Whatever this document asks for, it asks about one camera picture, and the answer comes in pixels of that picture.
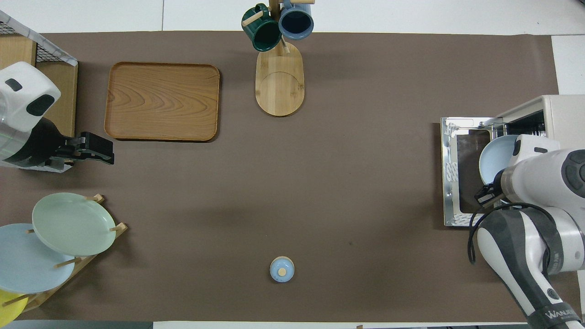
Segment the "white device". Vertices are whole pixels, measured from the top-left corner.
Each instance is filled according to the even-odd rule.
[[[0,165],[61,173],[78,160],[113,164],[111,141],[89,132],[65,137],[43,118],[60,96],[51,80],[28,63],[0,70]]]
[[[0,122],[13,129],[31,131],[60,97],[57,86],[24,61],[0,70]]]

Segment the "light blue plate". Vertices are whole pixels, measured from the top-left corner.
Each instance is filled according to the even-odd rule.
[[[31,224],[11,224],[0,227],[0,289],[11,293],[44,292],[65,282],[74,264],[58,269],[55,265],[69,261],[45,246],[36,234],[27,234]]]
[[[285,256],[276,257],[270,264],[270,276],[276,282],[288,282],[293,278],[294,264]]]
[[[74,193],[42,198],[33,209],[33,226],[49,248],[70,256],[91,256],[108,249],[116,232],[112,216],[97,202]]]

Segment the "brown table mat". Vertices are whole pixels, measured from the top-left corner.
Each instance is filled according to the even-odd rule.
[[[77,131],[105,136],[119,61],[219,68],[219,131],[115,140],[115,165],[62,175],[0,168],[1,224],[69,191],[104,194],[129,226],[21,319],[525,321],[483,258],[468,263],[467,231],[443,226],[438,123],[558,93],[550,37],[314,33],[294,42],[307,92],[286,118],[256,104],[242,32],[47,37],[80,61]],[[269,278],[280,255],[287,284]],[[579,312],[576,274],[552,282]]]

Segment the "blue mug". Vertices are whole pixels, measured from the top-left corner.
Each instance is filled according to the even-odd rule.
[[[291,4],[290,0],[284,0],[278,22],[278,28],[284,37],[291,40],[305,39],[313,32],[313,26],[311,5]]]

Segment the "plate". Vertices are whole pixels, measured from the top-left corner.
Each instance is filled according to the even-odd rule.
[[[22,294],[15,294],[0,290],[0,328],[4,327],[10,322],[13,322],[14,319],[16,319],[25,309],[26,304],[29,302],[28,297],[10,305],[2,306],[2,303],[20,297],[20,295]]]
[[[112,216],[101,205],[74,193],[56,193],[39,200],[33,226],[49,248],[70,256],[91,256],[108,249],[116,232]]]
[[[31,224],[0,227],[0,289],[32,294],[51,290],[65,282],[74,264],[53,266],[71,259],[45,246],[36,234],[27,234]]]
[[[500,170],[505,169],[512,158],[518,135],[505,135],[489,142],[479,156],[479,173],[484,184],[493,183]]]

